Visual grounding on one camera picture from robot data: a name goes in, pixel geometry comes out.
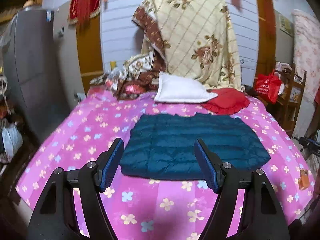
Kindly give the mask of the red hanging banner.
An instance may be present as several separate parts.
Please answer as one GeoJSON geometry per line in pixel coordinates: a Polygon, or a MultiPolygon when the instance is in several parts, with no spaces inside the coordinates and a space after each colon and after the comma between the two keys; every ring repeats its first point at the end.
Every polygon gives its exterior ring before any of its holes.
{"type": "Polygon", "coordinates": [[[68,22],[80,29],[86,28],[92,18],[100,13],[101,0],[71,0],[68,22]]]}

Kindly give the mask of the beige floral blanket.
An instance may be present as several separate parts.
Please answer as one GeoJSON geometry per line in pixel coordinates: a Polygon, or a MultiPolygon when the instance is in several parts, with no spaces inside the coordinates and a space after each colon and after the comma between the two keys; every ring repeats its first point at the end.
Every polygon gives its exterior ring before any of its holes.
{"type": "Polygon", "coordinates": [[[171,75],[243,92],[240,56],[224,0],[142,0],[132,16],[171,75]]]}

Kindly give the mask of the cluttered shelf pile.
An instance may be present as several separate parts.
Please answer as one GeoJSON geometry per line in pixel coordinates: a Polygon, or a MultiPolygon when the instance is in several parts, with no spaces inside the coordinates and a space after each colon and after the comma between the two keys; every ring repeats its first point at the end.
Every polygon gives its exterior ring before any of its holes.
{"type": "MultiPolygon", "coordinates": [[[[8,114],[11,110],[8,105],[6,92],[8,88],[7,78],[1,74],[1,96],[8,114]]],[[[5,115],[1,117],[1,164],[8,164],[23,145],[23,138],[14,123],[8,122],[5,115]]]]}

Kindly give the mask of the grey refrigerator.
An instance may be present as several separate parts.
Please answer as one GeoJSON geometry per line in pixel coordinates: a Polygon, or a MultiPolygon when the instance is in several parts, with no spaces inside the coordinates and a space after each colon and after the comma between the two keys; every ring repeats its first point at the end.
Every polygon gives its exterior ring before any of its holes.
{"type": "Polygon", "coordinates": [[[19,11],[2,48],[10,99],[39,144],[67,118],[78,103],[77,96],[85,93],[76,27],[68,23],[68,6],[19,11]]]}

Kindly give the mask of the pink floral bed sheet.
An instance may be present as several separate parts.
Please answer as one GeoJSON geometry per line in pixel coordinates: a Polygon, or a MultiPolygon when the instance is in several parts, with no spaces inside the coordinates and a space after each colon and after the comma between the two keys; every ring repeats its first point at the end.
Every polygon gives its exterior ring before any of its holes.
{"type": "MultiPolygon", "coordinates": [[[[124,141],[142,114],[206,113],[200,105],[162,104],[147,93],[133,101],[118,101],[108,90],[90,92],[65,121],[46,139],[21,175],[16,191],[33,209],[53,170],[81,168],[108,150],[117,137],[124,141]]],[[[300,171],[308,165],[293,141],[250,98],[236,114],[258,136],[271,156],[263,166],[283,208],[286,220],[299,217],[312,200],[315,188],[301,190],[300,171]]],[[[202,180],[160,181],[128,177],[116,172],[112,185],[101,195],[107,216],[119,239],[198,239],[217,199],[202,180]]]]}

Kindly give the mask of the brown patterned bedding pile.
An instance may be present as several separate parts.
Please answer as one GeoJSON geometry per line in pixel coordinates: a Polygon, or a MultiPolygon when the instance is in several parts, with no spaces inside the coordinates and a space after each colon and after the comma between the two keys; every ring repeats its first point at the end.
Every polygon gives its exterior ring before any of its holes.
{"type": "Polygon", "coordinates": [[[118,100],[132,100],[158,90],[159,73],[166,71],[164,60],[155,50],[131,57],[121,67],[92,79],[91,87],[101,86],[118,100]]]}

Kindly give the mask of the red plastic bag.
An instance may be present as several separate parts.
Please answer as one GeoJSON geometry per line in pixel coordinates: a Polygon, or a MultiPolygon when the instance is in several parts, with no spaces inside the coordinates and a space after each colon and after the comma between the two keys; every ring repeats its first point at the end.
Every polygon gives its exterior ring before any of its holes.
{"type": "Polygon", "coordinates": [[[276,76],[275,70],[269,75],[258,74],[254,84],[255,92],[267,103],[275,104],[281,87],[281,79],[276,76]]]}

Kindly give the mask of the red pillow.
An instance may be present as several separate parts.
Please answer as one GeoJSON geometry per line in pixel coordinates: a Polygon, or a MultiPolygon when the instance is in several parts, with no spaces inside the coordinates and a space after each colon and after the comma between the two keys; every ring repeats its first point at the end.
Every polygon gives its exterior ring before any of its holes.
{"type": "Polygon", "coordinates": [[[217,115],[232,115],[249,106],[250,101],[243,92],[234,88],[210,89],[217,97],[202,103],[201,106],[217,115]]]}

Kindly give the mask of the white pillow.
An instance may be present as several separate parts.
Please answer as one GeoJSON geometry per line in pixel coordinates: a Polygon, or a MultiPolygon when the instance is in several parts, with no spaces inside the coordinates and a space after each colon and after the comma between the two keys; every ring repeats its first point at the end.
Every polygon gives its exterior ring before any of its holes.
{"type": "Polygon", "coordinates": [[[207,92],[199,81],[160,72],[154,100],[164,103],[204,103],[216,97],[218,94],[207,92]]]}

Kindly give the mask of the teal down jacket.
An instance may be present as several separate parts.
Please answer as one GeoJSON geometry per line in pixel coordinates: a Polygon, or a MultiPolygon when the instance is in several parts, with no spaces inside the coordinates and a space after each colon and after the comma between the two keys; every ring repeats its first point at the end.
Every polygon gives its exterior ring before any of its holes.
{"type": "Polygon", "coordinates": [[[203,180],[194,154],[198,139],[240,170],[253,171],[271,159],[257,135],[239,118],[143,114],[131,129],[120,160],[121,172],[155,180],[203,180]]]}

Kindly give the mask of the small orange box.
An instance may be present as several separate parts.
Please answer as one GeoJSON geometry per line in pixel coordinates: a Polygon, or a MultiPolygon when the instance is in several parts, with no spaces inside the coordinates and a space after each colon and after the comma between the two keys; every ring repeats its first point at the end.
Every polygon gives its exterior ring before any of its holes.
{"type": "Polygon", "coordinates": [[[300,177],[298,178],[298,187],[300,191],[307,189],[310,186],[310,180],[308,176],[308,170],[301,169],[300,177]]]}

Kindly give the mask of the pink floral curtain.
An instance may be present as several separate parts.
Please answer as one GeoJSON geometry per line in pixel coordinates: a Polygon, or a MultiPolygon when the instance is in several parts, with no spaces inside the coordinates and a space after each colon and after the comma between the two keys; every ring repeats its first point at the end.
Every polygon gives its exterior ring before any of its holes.
{"type": "Polygon", "coordinates": [[[319,89],[319,21],[295,9],[293,62],[299,76],[306,75],[304,95],[313,101],[319,89]]]}

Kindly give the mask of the wooden chair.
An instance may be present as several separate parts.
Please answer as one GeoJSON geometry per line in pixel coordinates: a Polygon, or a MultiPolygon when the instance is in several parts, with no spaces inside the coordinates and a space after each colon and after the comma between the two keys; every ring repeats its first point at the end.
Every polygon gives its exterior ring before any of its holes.
{"type": "Polygon", "coordinates": [[[271,106],[271,114],[284,131],[291,136],[294,132],[306,83],[304,70],[298,75],[296,65],[276,62],[275,75],[281,86],[276,103],[271,106]]]}

